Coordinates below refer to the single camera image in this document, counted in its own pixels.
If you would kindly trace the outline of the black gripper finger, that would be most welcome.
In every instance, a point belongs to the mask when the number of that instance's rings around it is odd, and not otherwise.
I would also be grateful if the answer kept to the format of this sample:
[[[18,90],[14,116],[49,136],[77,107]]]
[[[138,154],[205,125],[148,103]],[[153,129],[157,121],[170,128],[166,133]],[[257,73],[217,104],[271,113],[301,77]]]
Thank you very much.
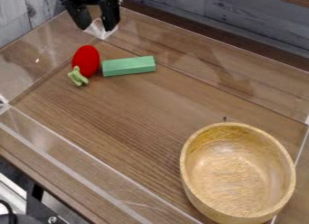
[[[77,26],[86,30],[93,23],[93,17],[89,11],[89,8],[81,2],[66,0],[65,6],[67,8],[69,14]]]
[[[102,10],[102,21],[106,31],[114,30],[120,23],[120,4],[118,0],[101,0],[99,7]]]

